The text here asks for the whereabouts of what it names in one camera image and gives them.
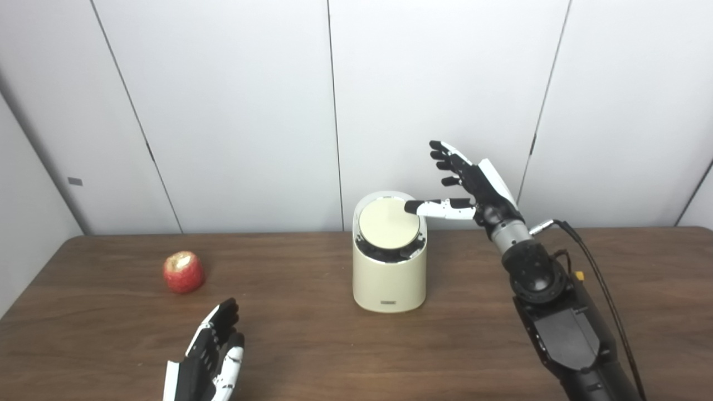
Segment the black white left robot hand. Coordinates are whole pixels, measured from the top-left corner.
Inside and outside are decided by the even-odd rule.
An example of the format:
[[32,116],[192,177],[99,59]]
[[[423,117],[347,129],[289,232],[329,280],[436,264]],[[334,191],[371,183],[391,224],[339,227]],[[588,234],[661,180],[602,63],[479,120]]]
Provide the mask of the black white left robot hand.
[[167,362],[164,400],[229,400],[237,386],[245,336],[237,332],[239,305],[226,299],[201,322],[181,362]]

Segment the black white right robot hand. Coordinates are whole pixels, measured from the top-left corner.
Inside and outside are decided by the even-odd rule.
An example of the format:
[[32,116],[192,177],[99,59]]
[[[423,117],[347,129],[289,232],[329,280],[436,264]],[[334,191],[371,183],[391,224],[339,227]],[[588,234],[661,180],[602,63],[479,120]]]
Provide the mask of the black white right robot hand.
[[507,221],[525,221],[514,196],[488,158],[473,163],[440,140],[431,140],[429,146],[438,170],[451,171],[451,175],[441,180],[442,185],[460,186],[468,197],[408,200],[403,207],[405,212],[446,220],[472,220],[489,232]]

